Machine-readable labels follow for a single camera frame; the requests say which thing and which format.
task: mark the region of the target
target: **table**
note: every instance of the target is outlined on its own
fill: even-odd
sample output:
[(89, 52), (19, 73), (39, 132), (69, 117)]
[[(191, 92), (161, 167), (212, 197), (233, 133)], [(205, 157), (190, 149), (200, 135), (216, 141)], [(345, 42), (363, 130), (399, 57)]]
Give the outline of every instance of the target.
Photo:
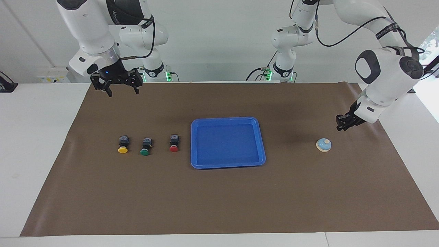
[[(216, 243), (218, 245), (266, 246), (434, 246), (439, 231), (298, 233), (249, 235), (179, 235), (179, 236), (62, 236), (16, 238), (64, 142), (88, 84), (21, 84), (12, 94), (0, 94), (0, 245), (71, 246), (104, 243), (120, 246), (184, 246)], [(390, 139), (412, 174), (419, 189), (439, 217), (439, 160), (437, 140), (439, 123), (414, 94), (392, 105), (380, 118)]]

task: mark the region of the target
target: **yellow button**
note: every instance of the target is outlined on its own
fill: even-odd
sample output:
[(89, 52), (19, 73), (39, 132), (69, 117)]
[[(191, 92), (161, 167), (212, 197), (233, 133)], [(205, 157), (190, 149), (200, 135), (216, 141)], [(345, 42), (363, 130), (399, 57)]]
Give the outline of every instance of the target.
[(118, 151), (119, 153), (128, 153), (128, 149), (126, 147), (120, 147)]

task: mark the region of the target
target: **light blue round object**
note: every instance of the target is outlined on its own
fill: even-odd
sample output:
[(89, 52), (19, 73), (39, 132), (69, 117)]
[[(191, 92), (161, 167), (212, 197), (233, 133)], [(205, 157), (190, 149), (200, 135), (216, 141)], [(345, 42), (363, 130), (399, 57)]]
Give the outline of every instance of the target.
[(319, 149), (322, 152), (328, 152), (331, 150), (332, 143), (329, 139), (322, 138), (317, 141), (317, 149)]

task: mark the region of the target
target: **brown tablecloth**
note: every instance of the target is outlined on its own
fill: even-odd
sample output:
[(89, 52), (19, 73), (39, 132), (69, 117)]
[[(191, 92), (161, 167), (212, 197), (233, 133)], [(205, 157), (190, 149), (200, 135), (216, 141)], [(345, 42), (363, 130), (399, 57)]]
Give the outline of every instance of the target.
[[(112, 89), (113, 98), (87, 93), (21, 236), (439, 229), (379, 122), (337, 132), (357, 85)], [(194, 169), (191, 122), (234, 116), (259, 120), (266, 164)], [(130, 152), (119, 154), (125, 134)], [(181, 137), (178, 153), (168, 150), (171, 134)], [(145, 137), (155, 140), (147, 157)], [(317, 150), (320, 138), (330, 152)]]

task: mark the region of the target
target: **blue tray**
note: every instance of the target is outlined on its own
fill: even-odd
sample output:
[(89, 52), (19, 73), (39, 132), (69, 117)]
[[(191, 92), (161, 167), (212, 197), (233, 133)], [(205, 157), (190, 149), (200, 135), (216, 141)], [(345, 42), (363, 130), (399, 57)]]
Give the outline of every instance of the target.
[(197, 119), (192, 123), (191, 163), (196, 169), (253, 167), (265, 161), (256, 118)]

